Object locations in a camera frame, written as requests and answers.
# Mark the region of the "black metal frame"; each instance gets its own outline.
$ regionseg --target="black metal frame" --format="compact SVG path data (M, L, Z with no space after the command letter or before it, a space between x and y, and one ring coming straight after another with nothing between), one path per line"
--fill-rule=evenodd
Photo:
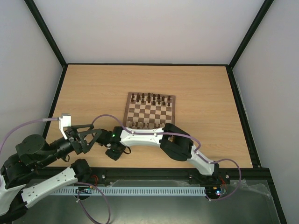
M233 74L233 68L238 62L240 56L242 55L243 51L245 50L246 46L248 45L249 41L251 40L253 34L255 33L256 29L258 28L259 24L261 23L262 19L266 15L268 9L270 8L271 4L274 0L265 0L262 4L259 12L257 13L255 19L253 20L250 28L248 29L245 37L243 38L239 48L237 49L234 57L232 58L230 64L169 64L169 63L67 63L63 58L56 42L51 35L47 25L45 24L38 8L36 7L33 0L24 0L31 11L32 15L34 16L37 24L39 25L41 31L43 32L45 38L47 39L49 45L51 46L53 52L55 53L57 59L59 60L61 66L63 67L63 71L61 74L61 78L57 87L57 91L54 96L54 100L49 112L49 117L53 116L59 93L62 88L62 84L64 81L64 77L68 68L69 64L89 64L89 65L147 65L147 66L225 66L228 72L228 78L230 81L230 85L232 88L232 92L234 95L236 107L239 113L241 125L243 128L244 136L246 139L246 143L248 146L250 158L252 161L253 168L242 168L242 177L247 180L267 180L268 185L271 190L271 194L274 199L274 203L278 212L278 216L280 222L282 224L286 223L286 219L279 202L279 198L273 183L273 179L271 177L270 170L267 168L262 168L261 163L257 154L257 150L254 144L254 140L250 131L250 127L248 124L247 116L242 104L242 99L236 84L236 80ZM43 132L43 137L47 136L49 130L50 123L46 124L46 127ZM39 179L48 179L57 173L61 172L64 168L45 168L39 170ZM191 184L202 184L203 186L205 183L200 181L200 177L198 171L194 168L92 168L93 173L97 176L101 177L102 175L105 176L103 183L113 182L118 179L172 179L172 180L181 180L181 181L189 181ZM231 180L237 180L239 178L238 170L236 168L220 168L221 173L228 174Z

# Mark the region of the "wooden table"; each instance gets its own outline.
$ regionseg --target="wooden table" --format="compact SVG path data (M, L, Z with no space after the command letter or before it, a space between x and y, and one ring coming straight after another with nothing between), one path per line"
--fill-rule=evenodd
M247 145L225 67L69 65L54 117L70 113L72 125L90 124L100 114L123 119L128 92L158 92L176 96L175 125L201 141L201 152L212 160L230 158L241 168L251 168ZM95 128L112 130L118 123L100 118ZM47 141L61 138L58 123L50 125ZM191 168L188 162L170 159L157 147L135 146L118 161L94 145L87 154L70 154L69 166L84 158L91 167ZM221 168L235 168L229 161Z

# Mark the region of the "perforated metal rail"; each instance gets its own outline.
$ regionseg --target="perforated metal rail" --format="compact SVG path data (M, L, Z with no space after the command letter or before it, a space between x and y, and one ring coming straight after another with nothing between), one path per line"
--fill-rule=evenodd
M73 196L85 187L64 187L51 195ZM106 196L206 196L204 187L98 187ZM81 195L101 196L97 190L85 189Z

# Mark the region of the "white wall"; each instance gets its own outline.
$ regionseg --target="white wall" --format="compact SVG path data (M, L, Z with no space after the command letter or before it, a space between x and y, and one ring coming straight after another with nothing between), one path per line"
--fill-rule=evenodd
M229 63L263 0L35 0L69 63Z
M234 69L258 154L299 223L299 1L274 1Z
M0 1L0 141L13 127L47 117L62 68L24 1ZM16 131L0 155L0 166L15 145L44 124Z

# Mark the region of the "chessboard square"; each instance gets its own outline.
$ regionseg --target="chessboard square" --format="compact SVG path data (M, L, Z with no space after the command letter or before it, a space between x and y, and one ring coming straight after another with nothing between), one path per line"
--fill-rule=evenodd
M155 124L149 124L149 129L154 129Z

